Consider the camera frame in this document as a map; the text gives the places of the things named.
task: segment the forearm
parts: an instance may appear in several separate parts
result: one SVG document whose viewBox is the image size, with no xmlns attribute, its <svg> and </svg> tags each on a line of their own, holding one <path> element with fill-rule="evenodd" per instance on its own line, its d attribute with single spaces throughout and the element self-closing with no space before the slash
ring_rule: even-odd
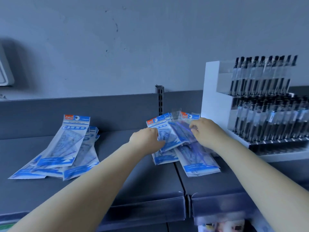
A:
<svg viewBox="0 0 309 232">
<path fill-rule="evenodd" d="M 228 138 L 215 150 L 275 231 L 309 227 L 309 192 L 261 160 L 238 141 Z"/>
<path fill-rule="evenodd" d="M 125 144 L 49 198 L 11 230 L 94 231 L 142 154 Z"/>
</svg>

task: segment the wall stain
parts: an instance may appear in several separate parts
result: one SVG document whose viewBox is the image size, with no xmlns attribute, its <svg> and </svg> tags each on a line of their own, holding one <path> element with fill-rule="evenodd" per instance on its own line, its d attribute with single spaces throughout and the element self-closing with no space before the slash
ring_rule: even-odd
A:
<svg viewBox="0 0 309 232">
<path fill-rule="evenodd" d="M 114 20 L 114 18 L 113 18 L 113 21 L 114 21 L 114 23 L 115 23 L 115 25 L 116 25 L 116 28 L 117 28 L 116 32 L 118 32 L 118 24 L 116 23 L 116 21 Z"/>
</svg>

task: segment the left hand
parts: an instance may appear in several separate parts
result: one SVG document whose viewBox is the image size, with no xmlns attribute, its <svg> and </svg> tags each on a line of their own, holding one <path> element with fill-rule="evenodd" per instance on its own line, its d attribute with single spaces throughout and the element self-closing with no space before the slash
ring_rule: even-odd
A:
<svg viewBox="0 0 309 232">
<path fill-rule="evenodd" d="M 129 144 L 146 156 L 157 152 L 164 146 L 165 141 L 158 141 L 157 138 L 158 130 L 156 128 L 145 128 L 133 133 Z"/>
</svg>

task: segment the hand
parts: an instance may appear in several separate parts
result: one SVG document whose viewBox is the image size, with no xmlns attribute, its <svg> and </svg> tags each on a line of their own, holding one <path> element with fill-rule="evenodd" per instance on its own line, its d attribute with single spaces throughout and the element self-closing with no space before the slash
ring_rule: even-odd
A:
<svg viewBox="0 0 309 232">
<path fill-rule="evenodd" d="M 214 151 L 216 151 L 216 148 L 222 145 L 225 140 L 230 138 L 219 125 L 206 118 L 192 121 L 189 127 L 202 146 Z"/>
<path fill-rule="evenodd" d="M 160 150 L 165 141 L 158 141 L 158 130 L 156 128 L 145 128 L 133 133 L 129 143 L 143 155 L 149 155 Z"/>
</svg>

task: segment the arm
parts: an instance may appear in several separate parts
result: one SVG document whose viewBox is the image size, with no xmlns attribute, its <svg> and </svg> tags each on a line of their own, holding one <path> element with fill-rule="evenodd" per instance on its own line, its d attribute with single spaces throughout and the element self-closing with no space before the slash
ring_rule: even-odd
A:
<svg viewBox="0 0 309 232">
<path fill-rule="evenodd" d="M 199 143 L 226 161 L 275 231 L 308 230 L 308 191 L 230 138 L 212 120 L 201 118 L 193 121 L 193 126 Z"/>
<path fill-rule="evenodd" d="M 158 130 L 142 129 L 86 174 L 14 225 L 10 232 L 95 231 L 136 164 L 158 151 Z"/>
</svg>

